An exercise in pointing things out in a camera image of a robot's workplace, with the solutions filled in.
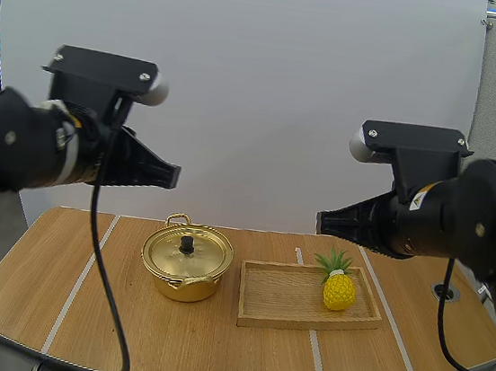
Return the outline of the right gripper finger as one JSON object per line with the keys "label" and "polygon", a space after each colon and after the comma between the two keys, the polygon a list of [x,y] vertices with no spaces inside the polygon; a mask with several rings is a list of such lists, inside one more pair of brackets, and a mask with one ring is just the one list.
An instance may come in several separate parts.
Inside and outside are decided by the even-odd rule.
{"label": "right gripper finger", "polygon": [[388,246],[379,232],[380,212],[393,196],[393,193],[387,192],[346,208],[318,212],[315,231],[319,235],[339,237],[385,255]]}

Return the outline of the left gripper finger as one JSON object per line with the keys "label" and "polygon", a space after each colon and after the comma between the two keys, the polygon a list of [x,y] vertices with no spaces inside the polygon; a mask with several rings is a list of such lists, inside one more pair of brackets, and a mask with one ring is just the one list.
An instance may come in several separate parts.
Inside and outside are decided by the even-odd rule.
{"label": "left gripper finger", "polygon": [[115,186],[152,186],[173,189],[182,168],[157,156],[137,139],[132,128],[122,127],[115,173]]}

